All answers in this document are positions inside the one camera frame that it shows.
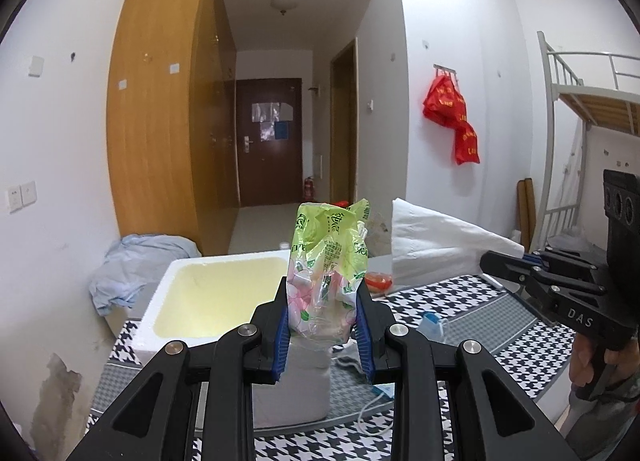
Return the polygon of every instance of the camera lens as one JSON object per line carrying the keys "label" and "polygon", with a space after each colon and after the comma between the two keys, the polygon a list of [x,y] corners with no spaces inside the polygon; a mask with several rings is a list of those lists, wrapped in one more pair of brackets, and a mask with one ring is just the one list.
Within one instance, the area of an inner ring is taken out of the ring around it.
{"label": "camera lens", "polygon": [[634,222],[634,204],[629,197],[625,199],[625,221],[629,226]]}
{"label": "camera lens", "polygon": [[622,217],[622,196],[620,192],[616,192],[616,199],[613,202],[613,212],[618,219]]}

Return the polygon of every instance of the brown rolled mat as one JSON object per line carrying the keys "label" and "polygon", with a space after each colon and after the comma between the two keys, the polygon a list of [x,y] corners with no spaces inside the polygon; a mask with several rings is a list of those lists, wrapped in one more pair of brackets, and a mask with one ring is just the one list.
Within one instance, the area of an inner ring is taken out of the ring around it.
{"label": "brown rolled mat", "polygon": [[527,206],[527,186],[524,179],[518,181],[518,222],[520,224],[520,243],[529,251],[531,234],[529,232],[529,207]]}
{"label": "brown rolled mat", "polygon": [[533,240],[533,234],[536,231],[536,197],[533,194],[533,180],[530,177],[525,178],[524,186],[527,191],[527,210],[529,212],[529,244],[531,244],[531,241]]}

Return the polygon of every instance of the table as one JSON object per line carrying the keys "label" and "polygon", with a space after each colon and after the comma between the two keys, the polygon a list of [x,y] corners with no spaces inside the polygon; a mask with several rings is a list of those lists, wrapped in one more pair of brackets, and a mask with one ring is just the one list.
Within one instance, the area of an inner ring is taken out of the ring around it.
{"label": "table", "polygon": [[[563,372],[571,352],[572,330],[561,325],[547,327],[531,316],[506,290],[493,287],[480,277],[465,275],[399,291],[379,300],[391,307],[398,321],[410,327],[418,326],[425,311],[435,311],[447,318],[448,342],[457,344],[466,338],[479,340],[535,401]],[[87,430],[142,368],[131,348],[138,322],[127,320],[116,340],[98,383]],[[391,431],[371,437],[355,426],[353,410],[362,407],[363,398],[372,399],[373,394],[369,391],[364,377],[332,367],[330,416],[315,424],[289,427],[287,430],[256,431],[256,459],[376,461],[388,458]],[[454,454],[444,383],[439,384],[439,394],[446,461],[451,461]],[[349,403],[349,397],[353,400],[351,406],[344,403]],[[338,402],[342,406],[334,409]],[[391,423],[392,406],[392,400],[383,398],[369,412],[364,419],[369,433],[379,433]],[[195,461],[200,460],[200,446],[201,440],[197,437],[194,440]]]}

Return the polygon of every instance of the das logo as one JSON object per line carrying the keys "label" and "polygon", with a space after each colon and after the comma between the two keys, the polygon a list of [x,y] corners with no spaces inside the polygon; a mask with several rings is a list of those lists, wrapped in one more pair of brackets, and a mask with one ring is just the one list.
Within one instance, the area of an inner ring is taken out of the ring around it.
{"label": "das logo", "polygon": [[591,324],[593,324],[593,318],[585,318],[583,313],[578,314],[574,308],[569,309],[569,318],[580,322],[580,324],[583,324],[585,327],[591,327]]}

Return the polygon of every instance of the fire extinguisher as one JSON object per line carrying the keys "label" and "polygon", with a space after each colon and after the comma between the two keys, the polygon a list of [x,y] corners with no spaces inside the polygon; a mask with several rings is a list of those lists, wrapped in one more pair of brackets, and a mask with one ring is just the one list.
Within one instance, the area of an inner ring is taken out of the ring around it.
{"label": "fire extinguisher", "polygon": [[305,203],[312,203],[314,201],[314,180],[312,177],[305,179],[304,200]]}

